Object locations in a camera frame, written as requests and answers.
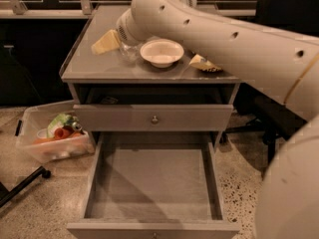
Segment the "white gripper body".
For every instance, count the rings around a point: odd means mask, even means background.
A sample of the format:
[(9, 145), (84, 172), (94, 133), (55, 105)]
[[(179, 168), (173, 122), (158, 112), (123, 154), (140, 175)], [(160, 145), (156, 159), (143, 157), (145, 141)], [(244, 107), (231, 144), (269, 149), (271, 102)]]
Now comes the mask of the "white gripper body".
[(143, 33), (136, 24), (131, 9), (124, 12), (124, 14), (118, 19), (116, 26), (120, 39), (123, 43), (129, 46), (136, 46), (144, 40)]

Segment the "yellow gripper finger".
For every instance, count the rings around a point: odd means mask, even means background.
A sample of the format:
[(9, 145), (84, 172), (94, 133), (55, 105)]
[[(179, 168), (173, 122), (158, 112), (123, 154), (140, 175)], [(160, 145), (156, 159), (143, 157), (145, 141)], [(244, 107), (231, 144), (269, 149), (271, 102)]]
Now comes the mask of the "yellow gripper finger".
[(91, 50), (94, 55), (101, 55), (113, 50), (117, 50), (121, 46), (121, 40), (116, 30), (109, 30), (95, 44)]

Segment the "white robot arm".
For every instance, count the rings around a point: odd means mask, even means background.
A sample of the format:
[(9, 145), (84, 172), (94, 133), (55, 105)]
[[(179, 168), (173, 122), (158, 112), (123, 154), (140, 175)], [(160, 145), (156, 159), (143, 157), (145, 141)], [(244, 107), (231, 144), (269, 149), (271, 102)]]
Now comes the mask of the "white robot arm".
[(312, 37), (200, 12), (196, 0), (132, 0), (92, 50), (151, 36), (181, 43), (301, 116), (258, 197), (256, 239), (319, 239), (319, 45)]

